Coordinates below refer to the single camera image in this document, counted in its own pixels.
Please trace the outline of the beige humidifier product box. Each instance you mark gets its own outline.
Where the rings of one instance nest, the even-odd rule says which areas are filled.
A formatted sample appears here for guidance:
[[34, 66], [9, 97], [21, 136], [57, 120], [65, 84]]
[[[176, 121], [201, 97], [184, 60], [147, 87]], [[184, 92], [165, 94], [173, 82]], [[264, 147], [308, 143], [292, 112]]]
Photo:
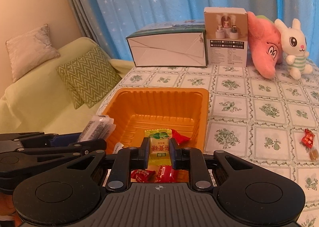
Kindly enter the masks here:
[[244, 8], [204, 8], [210, 65], [243, 67], [248, 56], [248, 14]]

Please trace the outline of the beige velvet cushion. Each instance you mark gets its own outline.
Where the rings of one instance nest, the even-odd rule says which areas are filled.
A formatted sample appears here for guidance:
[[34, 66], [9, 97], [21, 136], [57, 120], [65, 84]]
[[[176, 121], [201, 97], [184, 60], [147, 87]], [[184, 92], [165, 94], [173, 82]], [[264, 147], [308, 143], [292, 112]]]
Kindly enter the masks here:
[[10, 59], [13, 82], [40, 64], [60, 56], [52, 46], [48, 24], [7, 40], [5, 46]]

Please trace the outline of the light green sofa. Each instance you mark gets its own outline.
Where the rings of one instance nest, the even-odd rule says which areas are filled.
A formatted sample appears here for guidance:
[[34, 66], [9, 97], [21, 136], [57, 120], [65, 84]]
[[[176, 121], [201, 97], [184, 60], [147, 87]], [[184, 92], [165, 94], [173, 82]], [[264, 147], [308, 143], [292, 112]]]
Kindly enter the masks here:
[[96, 45], [90, 38], [78, 38], [59, 49], [59, 58], [48, 60], [11, 84], [1, 98], [1, 133], [80, 132], [93, 115], [101, 114], [113, 91], [91, 108], [83, 104], [75, 109], [56, 71], [57, 66], [86, 54]]

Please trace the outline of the brown clear-wrapped candy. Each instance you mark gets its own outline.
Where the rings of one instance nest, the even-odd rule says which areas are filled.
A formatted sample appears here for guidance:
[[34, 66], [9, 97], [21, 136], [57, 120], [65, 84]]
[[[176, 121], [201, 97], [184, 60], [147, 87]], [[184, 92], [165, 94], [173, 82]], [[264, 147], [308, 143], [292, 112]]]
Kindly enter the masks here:
[[319, 154], [316, 148], [312, 148], [309, 150], [309, 156], [311, 161], [317, 161], [319, 158]]

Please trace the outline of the pink star plush toy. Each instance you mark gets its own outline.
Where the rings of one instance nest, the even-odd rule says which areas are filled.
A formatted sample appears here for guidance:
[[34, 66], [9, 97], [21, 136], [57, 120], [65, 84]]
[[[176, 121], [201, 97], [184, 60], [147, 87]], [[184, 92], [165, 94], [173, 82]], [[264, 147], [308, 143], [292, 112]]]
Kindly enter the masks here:
[[259, 74], [266, 78], [275, 77], [277, 64], [283, 61], [281, 34], [267, 17], [248, 11], [248, 45], [252, 62]]

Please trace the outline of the white and green flat box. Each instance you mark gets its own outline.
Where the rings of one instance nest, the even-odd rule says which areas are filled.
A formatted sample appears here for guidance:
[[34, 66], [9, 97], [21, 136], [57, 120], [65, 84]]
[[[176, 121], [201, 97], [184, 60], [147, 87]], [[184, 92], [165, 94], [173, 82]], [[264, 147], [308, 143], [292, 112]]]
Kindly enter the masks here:
[[150, 24], [127, 36], [127, 42], [137, 67], [208, 64], [204, 21]]

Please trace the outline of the red bow candy wrapper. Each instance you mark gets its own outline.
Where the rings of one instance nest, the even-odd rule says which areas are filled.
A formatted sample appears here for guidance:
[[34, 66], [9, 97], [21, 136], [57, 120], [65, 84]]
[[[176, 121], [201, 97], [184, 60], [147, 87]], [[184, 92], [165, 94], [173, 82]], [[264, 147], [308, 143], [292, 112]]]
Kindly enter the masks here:
[[178, 145], [185, 145], [190, 141], [190, 138], [180, 134], [178, 131], [171, 129], [172, 138], [175, 139]]

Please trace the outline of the orange plastic tray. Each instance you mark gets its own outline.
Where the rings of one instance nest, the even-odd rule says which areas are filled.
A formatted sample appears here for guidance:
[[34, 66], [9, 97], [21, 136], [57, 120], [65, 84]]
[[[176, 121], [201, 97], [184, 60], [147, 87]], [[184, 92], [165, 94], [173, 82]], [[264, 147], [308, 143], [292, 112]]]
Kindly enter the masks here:
[[203, 88], [121, 88], [102, 109], [114, 119], [115, 130], [106, 139], [107, 154], [117, 143], [141, 145], [144, 132], [173, 129], [189, 138], [186, 147], [204, 149], [209, 92]]

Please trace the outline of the small red patterned candy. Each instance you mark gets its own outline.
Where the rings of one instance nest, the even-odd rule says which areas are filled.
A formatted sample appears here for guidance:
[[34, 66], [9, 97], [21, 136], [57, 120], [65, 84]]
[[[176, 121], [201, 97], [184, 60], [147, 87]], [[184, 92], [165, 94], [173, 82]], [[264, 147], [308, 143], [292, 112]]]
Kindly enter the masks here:
[[309, 130], [308, 128], [306, 128], [304, 130], [304, 136], [301, 139], [301, 143], [308, 149], [312, 149], [313, 145], [314, 145], [314, 133]]

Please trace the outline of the white bunny plush toy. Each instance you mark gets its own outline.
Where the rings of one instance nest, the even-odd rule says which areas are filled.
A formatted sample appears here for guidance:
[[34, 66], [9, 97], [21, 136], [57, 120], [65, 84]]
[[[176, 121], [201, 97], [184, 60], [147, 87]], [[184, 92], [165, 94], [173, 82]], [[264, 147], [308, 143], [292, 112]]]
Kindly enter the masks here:
[[286, 63], [290, 76], [299, 80], [303, 74], [311, 74], [313, 68], [306, 63], [309, 52], [305, 35], [301, 30], [301, 22], [294, 18], [292, 27], [287, 27], [283, 21], [276, 19], [274, 24], [281, 34], [282, 50], [287, 55]]

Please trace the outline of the yellow candy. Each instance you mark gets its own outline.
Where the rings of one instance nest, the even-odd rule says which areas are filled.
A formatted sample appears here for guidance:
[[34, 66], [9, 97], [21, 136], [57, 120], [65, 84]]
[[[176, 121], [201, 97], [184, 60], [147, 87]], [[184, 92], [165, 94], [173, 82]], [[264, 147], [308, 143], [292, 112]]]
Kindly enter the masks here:
[[169, 140], [172, 137], [172, 130], [146, 130], [144, 136], [148, 138], [150, 144], [149, 165], [171, 165]]

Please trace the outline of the red square candy box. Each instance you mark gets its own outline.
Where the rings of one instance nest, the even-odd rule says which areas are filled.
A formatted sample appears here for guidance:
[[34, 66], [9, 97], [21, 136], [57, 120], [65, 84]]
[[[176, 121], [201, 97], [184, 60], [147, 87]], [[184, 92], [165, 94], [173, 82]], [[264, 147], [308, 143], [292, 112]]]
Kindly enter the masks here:
[[155, 183], [176, 183], [176, 176], [176, 171], [171, 165], [162, 165], [155, 177]]

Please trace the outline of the dark red foil candy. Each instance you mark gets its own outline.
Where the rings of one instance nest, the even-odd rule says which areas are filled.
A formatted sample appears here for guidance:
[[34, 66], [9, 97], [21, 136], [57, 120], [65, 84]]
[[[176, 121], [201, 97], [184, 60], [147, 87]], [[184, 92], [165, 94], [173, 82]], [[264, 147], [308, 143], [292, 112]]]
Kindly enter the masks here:
[[131, 178], [138, 183], [150, 183], [155, 173], [154, 170], [136, 169], [131, 172]]

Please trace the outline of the clear black seed bar packet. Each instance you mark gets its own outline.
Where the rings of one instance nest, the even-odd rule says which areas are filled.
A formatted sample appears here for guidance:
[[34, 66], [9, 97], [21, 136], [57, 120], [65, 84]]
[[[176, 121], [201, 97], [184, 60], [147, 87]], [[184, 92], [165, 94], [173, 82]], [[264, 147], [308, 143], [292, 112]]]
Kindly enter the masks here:
[[115, 130], [114, 119], [108, 115], [94, 115], [80, 134], [77, 142], [106, 140]]

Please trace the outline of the green zigzag cushion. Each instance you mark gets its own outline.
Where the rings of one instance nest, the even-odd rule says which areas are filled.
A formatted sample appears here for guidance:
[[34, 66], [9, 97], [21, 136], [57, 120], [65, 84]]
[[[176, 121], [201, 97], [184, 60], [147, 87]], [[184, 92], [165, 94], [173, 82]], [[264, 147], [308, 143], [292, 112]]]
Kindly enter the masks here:
[[93, 107], [121, 80], [99, 46], [57, 66], [56, 70], [71, 95], [75, 109], [83, 104]]

